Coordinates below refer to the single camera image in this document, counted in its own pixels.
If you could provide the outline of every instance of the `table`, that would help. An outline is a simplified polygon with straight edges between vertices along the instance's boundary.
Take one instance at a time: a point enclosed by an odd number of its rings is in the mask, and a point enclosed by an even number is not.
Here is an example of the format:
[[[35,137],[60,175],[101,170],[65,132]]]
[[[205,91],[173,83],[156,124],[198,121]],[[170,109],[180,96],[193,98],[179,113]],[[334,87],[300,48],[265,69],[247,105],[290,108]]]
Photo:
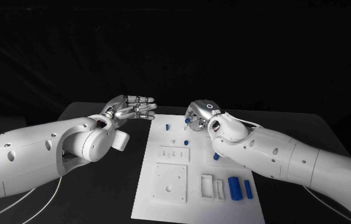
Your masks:
[[[103,103],[73,103],[60,120],[98,114]],[[159,114],[183,115],[186,107],[156,109]],[[254,121],[295,139],[349,156],[347,150],[326,123],[316,114],[226,110],[238,118]],[[126,151],[111,148],[97,162],[77,168],[62,178],[62,185],[45,211],[29,223],[162,223],[131,219],[142,165],[152,121],[129,120],[121,130],[130,134]],[[311,196],[303,186],[262,177],[254,173],[267,223],[349,223]],[[21,224],[45,206],[55,192],[55,180],[39,187],[29,197],[0,215],[0,223]],[[0,199],[0,210],[25,194]]]

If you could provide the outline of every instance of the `black backdrop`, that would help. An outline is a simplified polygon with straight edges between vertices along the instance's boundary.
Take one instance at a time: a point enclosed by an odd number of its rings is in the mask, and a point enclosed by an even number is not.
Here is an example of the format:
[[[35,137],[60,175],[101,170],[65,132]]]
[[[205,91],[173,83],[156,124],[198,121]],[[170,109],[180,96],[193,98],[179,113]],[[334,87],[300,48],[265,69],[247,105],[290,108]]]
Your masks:
[[[0,3],[0,113],[29,125],[130,94],[316,113],[350,139],[350,0]]]

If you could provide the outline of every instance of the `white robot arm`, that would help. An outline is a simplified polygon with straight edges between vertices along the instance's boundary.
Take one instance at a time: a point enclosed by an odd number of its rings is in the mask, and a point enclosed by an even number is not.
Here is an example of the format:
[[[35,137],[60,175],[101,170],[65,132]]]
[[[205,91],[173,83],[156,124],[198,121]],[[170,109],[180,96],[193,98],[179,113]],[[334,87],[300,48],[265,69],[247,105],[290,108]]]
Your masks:
[[[124,151],[127,119],[153,120],[154,99],[119,96],[101,114],[0,134],[0,198],[24,193],[97,162],[110,148]]]
[[[209,100],[192,102],[186,123],[195,131],[208,126],[219,156],[229,157],[262,176],[311,188],[351,211],[350,157],[308,146],[255,123],[255,128],[247,127]]]

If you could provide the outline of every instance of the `blue cylinder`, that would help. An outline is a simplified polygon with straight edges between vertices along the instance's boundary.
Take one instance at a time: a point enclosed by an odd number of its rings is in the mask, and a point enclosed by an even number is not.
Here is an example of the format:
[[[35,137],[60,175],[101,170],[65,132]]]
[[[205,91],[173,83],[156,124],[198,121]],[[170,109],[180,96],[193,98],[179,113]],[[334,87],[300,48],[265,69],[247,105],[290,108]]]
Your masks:
[[[252,191],[251,191],[251,182],[249,182],[249,180],[245,180],[244,182],[245,182],[245,188],[247,188],[248,198],[249,199],[254,199],[254,197],[252,197]]]
[[[232,200],[242,200],[244,195],[242,195],[242,189],[241,189],[241,184],[239,184],[239,178],[238,177],[231,177],[229,178],[229,189],[231,189],[231,197]]]
[[[215,153],[213,159],[218,160],[221,158],[221,155]]]

